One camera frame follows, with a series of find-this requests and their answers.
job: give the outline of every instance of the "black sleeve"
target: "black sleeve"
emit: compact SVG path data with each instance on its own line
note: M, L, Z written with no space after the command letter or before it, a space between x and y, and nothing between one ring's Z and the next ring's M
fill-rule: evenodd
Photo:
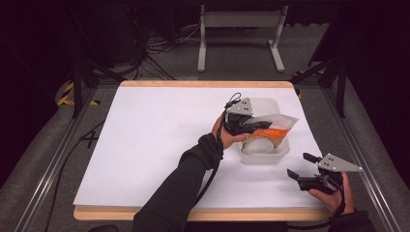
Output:
M187 150L178 167L135 214L133 231L184 231L190 210L201 188L205 171L222 159L223 146L209 133Z
M333 218L329 232L375 232L373 223L368 218L366 211L358 211L352 214Z

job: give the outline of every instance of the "metal frame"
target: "metal frame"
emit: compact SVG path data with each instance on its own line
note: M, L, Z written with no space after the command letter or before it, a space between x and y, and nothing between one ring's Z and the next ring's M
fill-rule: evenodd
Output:
M275 27L273 40L268 40L272 56L279 73L284 72L284 65L278 52L278 42L287 15L287 6L277 12L206 12L205 5L201 5L200 30L201 43L198 55L198 71L205 72L206 60L206 27Z

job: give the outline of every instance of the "gray carpet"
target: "gray carpet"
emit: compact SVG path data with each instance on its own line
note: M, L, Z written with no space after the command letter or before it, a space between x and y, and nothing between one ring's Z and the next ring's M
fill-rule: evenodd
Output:
M208 38L208 57L206 72L196 71L199 42L192 41L176 47L168 53L153 55L153 58L171 75L200 80L286 80L293 72L307 69L308 59L322 37L326 26L296 26L285 27L279 42L279 53L285 66L285 73L277 73L267 47L269 30L256 30L248 36L232 31L216 31ZM147 63L142 64L150 73L155 70ZM139 69L139 78L154 78L143 69ZM101 101L98 106L87 106L77 130L69 143L68 150L78 138L105 119L116 84L101 85L95 92L93 100ZM343 135L337 117L332 110L332 104L326 101L324 90L312 85L298 85L302 91L302 105L313 135L323 154L333 153L343 159L353 161L349 143ZM403 202L410 199L409 189L397 175L389 155L379 140L366 111L358 100L354 89L347 83L345 114L343 120L350 130L371 173L377 181L380 191L385 197L401 231L410 231L410 208ZM8 182L0 190L0 231L14 231L15 227L38 182L46 172L59 143L71 122L73 107L60 106L59 111L49 120L47 125L33 140L24 156L15 167ZM102 127L96 129L99 135ZM57 193L55 208L48 231L88 231L90 228L114 223L120 231L131 231L130 221L78 221L73 218L73 199L82 175L85 172L89 158L96 145L94 141L88 148L88 142L81 142L72 152L65 165L61 183ZM375 199L368 193L368 186L359 174L349 175L354 190L355 203L358 209L367 210L377 231L392 231L378 212ZM56 182L48 191L44 202L28 231L44 231L46 218L50 210Z

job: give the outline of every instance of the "white paper sheet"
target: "white paper sheet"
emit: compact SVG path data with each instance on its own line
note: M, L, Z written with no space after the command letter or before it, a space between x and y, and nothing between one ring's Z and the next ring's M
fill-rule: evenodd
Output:
M287 176L318 173L302 153L320 156L304 111L291 88L119 87L76 195L77 206L143 206L175 169L180 156L211 131L235 93L272 98L300 120L288 133L290 152L279 164L245 165L237 144L196 208L323 208Z

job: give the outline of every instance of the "person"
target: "person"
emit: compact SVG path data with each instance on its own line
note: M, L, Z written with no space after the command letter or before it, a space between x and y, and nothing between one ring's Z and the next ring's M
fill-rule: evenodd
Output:
M244 141L249 134L230 135L221 125L221 117L212 132L202 135L198 144L180 158L178 167L163 181L142 209L133 218L133 232L184 231L190 210L195 205L207 170L213 169L223 158L223 150L235 142ZM356 211L346 173L343 175L345 209L330 220L329 231L375 231L367 212ZM340 192L326 194L317 189L309 192L321 200L333 214L341 201Z

